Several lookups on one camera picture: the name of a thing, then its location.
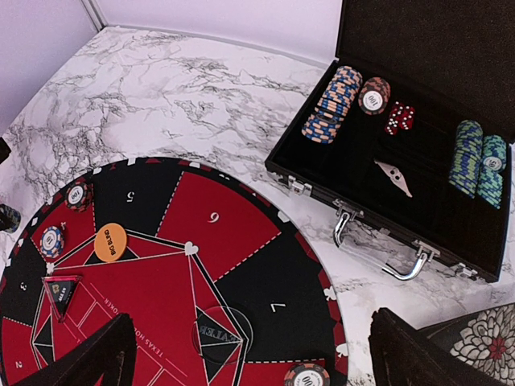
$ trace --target white wall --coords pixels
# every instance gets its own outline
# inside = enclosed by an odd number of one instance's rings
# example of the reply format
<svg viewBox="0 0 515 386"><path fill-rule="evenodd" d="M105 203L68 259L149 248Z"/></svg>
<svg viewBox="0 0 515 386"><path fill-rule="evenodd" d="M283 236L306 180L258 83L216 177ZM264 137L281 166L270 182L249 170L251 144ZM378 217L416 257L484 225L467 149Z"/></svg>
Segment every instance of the white wall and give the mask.
<svg viewBox="0 0 515 386"><path fill-rule="evenodd" d="M251 43L328 63L342 0L97 0L110 26L151 27Z"/></svg>
<svg viewBox="0 0 515 386"><path fill-rule="evenodd" d="M0 134L95 33L80 0L0 0Z"/></svg>

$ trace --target orange poker chip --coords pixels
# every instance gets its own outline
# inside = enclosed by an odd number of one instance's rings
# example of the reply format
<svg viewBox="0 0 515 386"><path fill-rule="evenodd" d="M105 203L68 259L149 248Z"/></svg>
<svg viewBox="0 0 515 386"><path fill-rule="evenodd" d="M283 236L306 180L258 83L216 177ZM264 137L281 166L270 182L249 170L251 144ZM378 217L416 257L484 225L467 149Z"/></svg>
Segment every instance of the orange poker chip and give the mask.
<svg viewBox="0 0 515 386"><path fill-rule="evenodd" d="M127 234L120 224L104 225L95 237L95 253L100 260L106 263L111 263L122 257L126 248Z"/></svg>

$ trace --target white heart symbol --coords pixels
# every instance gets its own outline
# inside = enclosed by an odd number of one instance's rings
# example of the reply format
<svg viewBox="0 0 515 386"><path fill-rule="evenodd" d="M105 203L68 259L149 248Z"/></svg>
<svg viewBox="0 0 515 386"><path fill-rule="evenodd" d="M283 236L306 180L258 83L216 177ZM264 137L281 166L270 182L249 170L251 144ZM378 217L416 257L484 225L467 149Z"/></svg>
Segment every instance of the white heart symbol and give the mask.
<svg viewBox="0 0 515 386"><path fill-rule="evenodd" d="M199 252L199 247L193 245L191 241L188 241L184 245L184 252L186 253L186 256L191 256Z"/></svg>

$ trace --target red section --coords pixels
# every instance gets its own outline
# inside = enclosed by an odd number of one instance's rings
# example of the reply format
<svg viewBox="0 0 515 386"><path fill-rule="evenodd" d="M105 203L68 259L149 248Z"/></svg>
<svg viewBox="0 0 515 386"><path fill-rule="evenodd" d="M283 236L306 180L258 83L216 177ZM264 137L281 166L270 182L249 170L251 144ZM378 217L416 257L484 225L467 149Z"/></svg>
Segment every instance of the red section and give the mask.
<svg viewBox="0 0 515 386"><path fill-rule="evenodd" d="M335 336L335 345L338 346L342 343L347 342L345 340L345 332L344 332L344 326L341 323L337 323L334 328L332 329L332 332Z"/></svg>
<svg viewBox="0 0 515 386"><path fill-rule="evenodd" d="M219 220L210 223L213 213ZM197 245L211 278L217 280L278 233L261 211L235 191L186 172L158 236Z"/></svg>
<svg viewBox="0 0 515 386"><path fill-rule="evenodd" d="M331 282L329 281L329 277L323 269L320 270L319 280L320 280L320 284L322 285L322 287L324 289L331 287Z"/></svg>
<svg viewBox="0 0 515 386"><path fill-rule="evenodd" d="M77 252L69 255L65 259L59 260L57 263L56 269L68 268L68 267L80 267L88 261L91 257L95 249L95 244L93 240L83 248L79 249Z"/></svg>
<svg viewBox="0 0 515 386"><path fill-rule="evenodd" d="M101 386L102 385L102 380L104 379L104 375L102 375L100 377L100 379L95 383L95 386Z"/></svg>
<svg viewBox="0 0 515 386"><path fill-rule="evenodd" d="M38 357L39 365L41 366L41 368L45 368L48 365L47 361L41 356L37 348L34 349L34 351L35 355Z"/></svg>
<svg viewBox="0 0 515 386"><path fill-rule="evenodd" d="M192 335L184 333L192 331L196 320L189 257L179 254L61 272L82 275L88 289L94 285L96 290L91 294L111 317L128 313L134 320L138 345L160 366L185 384L207 386L203 360L193 347ZM100 315L93 311L81 330L87 335L93 333L89 319L103 318ZM97 328L106 321L100 319L94 323ZM141 366L137 360L136 368Z"/></svg>
<svg viewBox="0 0 515 386"><path fill-rule="evenodd" d="M253 195L254 197L256 197L257 199L259 199L262 203L264 203L267 207L270 207L270 202L265 198L263 197L262 195L259 195L258 193L256 193L256 191L254 191L253 189L251 189L250 187L247 187L244 183L240 183L240 187L242 187L243 189L245 189L246 191L248 191L251 195Z"/></svg>
<svg viewBox="0 0 515 386"><path fill-rule="evenodd" d="M2 353L7 381L15 384L39 370L30 344L32 328L7 318L2 320Z"/></svg>
<svg viewBox="0 0 515 386"><path fill-rule="evenodd" d="M179 382L169 373L163 372L152 386L184 386L184 384Z"/></svg>
<svg viewBox="0 0 515 386"><path fill-rule="evenodd" d="M340 308L338 307L338 302L336 300L329 300L329 314L331 318L339 322L341 320Z"/></svg>
<svg viewBox="0 0 515 386"><path fill-rule="evenodd" d="M347 375L348 372L348 357L341 355L336 351L340 344L346 343L344 326L341 323L337 323L333 328L333 334L335 336L335 368L342 374Z"/></svg>
<svg viewBox="0 0 515 386"><path fill-rule="evenodd" d="M32 240L37 249L41 236L46 228L55 226L60 228L61 223L66 223L66 229L63 231L64 249L60 257L66 256L77 246L85 242L89 237L95 234L93 222L93 205L89 205L85 211L77 213L66 207L66 203L62 203L54 209L48 217L42 222L32 235ZM45 259L45 261L55 261L55 259Z"/></svg>
<svg viewBox="0 0 515 386"><path fill-rule="evenodd" d="M88 317L84 320L84 323L80 326L80 330L86 336L93 335L95 332L100 330L111 318L101 308L99 304L96 304Z"/></svg>
<svg viewBox="0 0 515 386"><path fill-rule="evenodd" d="M7 284L7 279L5 276L2 276L2 279L0 279L0 294L6 288L6 284Z"/></svg>
<svg viewBox="0 0 515 386"><path fill-rule="evenodd" d="M312 363L324 367L325 362L315 361ZM266 386L284 386L284 376L291 368L300 363L246 363L241 374L239 386L256 386L265 384Z"/></svg>
<svg viewBox="0 0 515 386"><path fill-rule="evenodd" d="M161 370L161 366L141 347L136 351L136 363L133 384L147 385Z"/></svg>
<svg viewBox="0 0 515 386"><path fill-rule="evenodd" d="M68 354L84 339L83 336L79 335L78 331L72 329L70 322L59 323L53 315L51 317L51 328L54 337L55 360Z"/></svg>
<svg viewBox="0 0 515 386"><path fill-rule="evenodd" d="M183 249L140 239L137 236L127 237L127 247L138 257L154 257L170 253L184 253Z"/></svg>
<svg viewBox="0 0 515 386"><path fill-rule="evenodd" d="M239 346L229 358L228 362L222 367L220 372L212 379L209 386L228 386L233 384L234 376L237 370L238 356L241 354L241 346Z"/></svg>
<svg viewBox="0 0 515 386"><path fill-rule="evenodd" d="M68 308L67 316L77 326L82 320L82 318L86 315L86 312L89 311L94 302L95 299L86 289L86 287L84 287L84 284L79 283L79 285L75 289L75 293L73 294L73 302L70 304Z"/></svg>
<svg viewBox="0 0 515 386"><path fill-rule="evenodd" d="M209 287L208 283L202 276L202 273L199 271L199 268L195 261L192 259L192 278L193 278L193 286L195 288L195 303L196 306L199 307L202 311L207 311L212 307L220 307L221 304L218 302L215 294L212 292L211 287ZM223 310L218 310L216 313L210 313L208 311L208 316L211 317L215 322L223 326L227 331L231 332L235 336L241 339L241 336L237 333L233 324L225 314Z"/></svg>
<svg viewBox="0 0 515 386"><path fill-rule="evenodd" d="M35 322L35 333L34 339L38 336L39 332L47 322L48 318L50 318L50 313L52 312L52 307L50 306L50 301L48 300L48 296L46 294L43 295L43 300L41 301L41 307L39 308L39 316L38 320Z"/></svg>
<svg viewBox="0 0 515 386"><path fill-rule="evenodd" d="M295 239L297 239L300 246L303 247L304 252L309 256L309 258L319 263L319 258L316 256L315 251L311 249L311 246L300 232L295 233Z"/></svg>

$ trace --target triangular chip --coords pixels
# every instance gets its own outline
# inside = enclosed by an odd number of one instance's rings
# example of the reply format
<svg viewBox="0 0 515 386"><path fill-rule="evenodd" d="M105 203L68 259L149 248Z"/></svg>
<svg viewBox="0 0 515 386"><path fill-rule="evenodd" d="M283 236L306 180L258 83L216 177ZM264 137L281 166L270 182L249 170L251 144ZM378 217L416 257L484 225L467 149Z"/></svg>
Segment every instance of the triangular chip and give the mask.
<svg viewBox="0 0 515 386"><path fill-rule="evenodd" d="M70 306L79 281L80 276L43 277L43 287L59 323L62 323L66 318L66 311Z"/></svg>

